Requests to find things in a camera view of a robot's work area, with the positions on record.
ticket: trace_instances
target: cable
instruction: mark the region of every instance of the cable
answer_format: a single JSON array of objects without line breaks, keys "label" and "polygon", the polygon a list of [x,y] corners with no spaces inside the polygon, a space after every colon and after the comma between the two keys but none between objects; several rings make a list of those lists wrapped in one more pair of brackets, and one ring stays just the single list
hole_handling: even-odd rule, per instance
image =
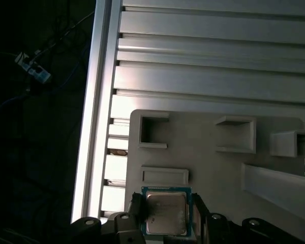
[{"label": "cable", "polygon": [[[85,47],[83,49],[83,51],[81,52],[81,57],[84,56],[84,54],[86,53],[86,51],[88,50],[89,48],[88,47]],[[57,87],[55,90],[51,91],[51,92],[48,92],[50,95],[53,95],[55,93],[57,93],[60,89],[62,89],[69,81],[70,79],[72,78],[72,76],[75,74],[76,70],[78,69],[80,65],[80,61],[78,61],[78,63],[76,64],[76,66],[73,68],[73,70],[71,71],[70,75],[67,77],[67,79],[65,80],[65,82],[63,82],[59,87]]]},{"label": "cable", "polygon": [[94,11],[91,12],[90,14],[86,15],[85,17],[83,17],[81,20],[79,20],[73,27],[69,28],[69,30],[67,30],[66,33],[57,42],[53,43],[52,45],[50,45],[43,51],[40,51],[38,54],[36,54],[36,56],[30,62],[31,63],[34,62],[36,59],[38,59],[40,56],[42,56],[45,52],[47,52],[48,50],[53,48],[59,41],[61,41],[64,37],[66,37],[74,28],[76,28],[80,23],[82,23],[83,21],[85,21],[86,19],[91,17],[93,14],[94,14]]},{"label": "cable", "polygon": [[0,109],[2,107],[4,107],[5,105],[12,103],[13,101],[22,100],[26,97],[27,97],[27,95],[21,95],[21,96],[16,96],[16,97],[10,98],[10,99],[8,99],[8,100],[6,100],[6,101],[4,101],[3,103],[0,104]]},{"label": "cable", "polygon": [[13,244],[12,242],[10,242],[10,241],[8,241],[8,240],[5,240],[5,239],[3,239],[3,238],[1,238],[1,237],[0,237],[0,241],[3,241],[3,242],[8,243],[8,244]]},{"label": "cable", "polygon": [[[88,50],[88,47],[84,48],[82,53],[81,53],[81,57],[83,57],[83,55],[85,54],[85,52]],[[74,73],[76,72],[76,70],[78,69],[80,65],[80,61],[78,61],[78,63],[76,64],[76,66],[73,68],[73,70],[71,71],[70,75],[67,77],[67,79],[65,80],[64,83],[62,83],[58,88],[56,88],[53,91],[49,91],[48,93],[46,93],[47,95],[53,95],[55,93],[57,93],[61,88],[63,88],[72,78],[72,76],[74,75]],[[0,109],[3,108],[5,105],[12,103],[13,101],[18,101],[18,100],[23,100],[25,98],[30,97],[30,95],[21,95],[21,96],[16,96],[13,98],[10,98],[6,101],[4,101],[3,103],[0,104]]]},{"label": "cable", "polygon": [[13,235],[20,236],[21,238],[26,239],[26,241],[27,241],[28,243],[30,243],[29,241],[32,241],[32,242],[35,242],[35,243],[40,243],[39,241],[34,240],[34,239],[32,239],[32,238],[30,238],[30,237],[28,237],[28,236],[19,234],[19,233],[18,233],[17,231],[15,231],[15,230],[12,230],[12,229],[7,228],[7,229],[4,229],[4,231],[9,232],[9,233],[11,233],[11,234],[13,234]]},{"label": "cable", "polygon": [[18,56],[18,54],[14,54],[14,53],[10,53],[10,52],[0,52],[0,54],[10,55],[10,56],[14,56],[14,57]]}]

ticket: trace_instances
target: black cable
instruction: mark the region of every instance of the black cable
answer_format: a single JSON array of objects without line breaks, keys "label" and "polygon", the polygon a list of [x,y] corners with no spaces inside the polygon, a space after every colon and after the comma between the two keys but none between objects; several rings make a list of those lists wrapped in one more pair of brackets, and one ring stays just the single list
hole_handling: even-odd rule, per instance
[{"label": "black cable", "polygon": [[84,18],[82,18],[80,21],[78,21],[74,26],[72,26],[71,28],[69,28],[67,31],[65,31],[65,33],[60,37],[60,39],[53,43],[52,45],[50,45],[49,47],[47,47],[46,49],[40,51],[39,53],[37,53],[35,55],[35,57],[32,58],[31,62],[34,62],[35,60],[37,60],[39,57],[41,57],[44,53],[46,53],[48,50],[52,49],[54,46],[56,46],[63,38],[65,38],[71,31],[73,31],[79,24],[81,24],[83,21],[87,20],[89,17],[91,17],[94,14],[94,11],[91,12],[90,14],[86,15]]}]

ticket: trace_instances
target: gray metal surface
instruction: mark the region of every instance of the gray metal surface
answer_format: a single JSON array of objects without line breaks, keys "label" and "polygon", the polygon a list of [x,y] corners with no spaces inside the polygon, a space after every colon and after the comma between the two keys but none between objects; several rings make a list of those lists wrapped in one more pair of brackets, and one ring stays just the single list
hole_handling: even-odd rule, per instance
[{"label": "gray metal surface", "polygon": [[[99,20],[106,2],[112,2],[114,18],[101,59]],[[100,216],[100,204],[113,211],[114,202],[124,201],[124,189],[102,181],[124,177],[116,171],[126,157],[105,153],[128,149],[135,109],[280,115],[305,123],[305,1],[97,0],[96,12],[90,61],[96,68],[88,74],[73,220]],[[99,60],[106,61],[103,69],[97,69]],[[99,97],[101,110],[87,105]]]},{"label": "gray metal surface", "polygon": [[305,220],[304,176],[243,164],[242,189]]},{"label": "gray metal surface", "polygon": [[185,235],[187,207],[185,192],[147,192],[151,214],[146,221],[147,234]]}]

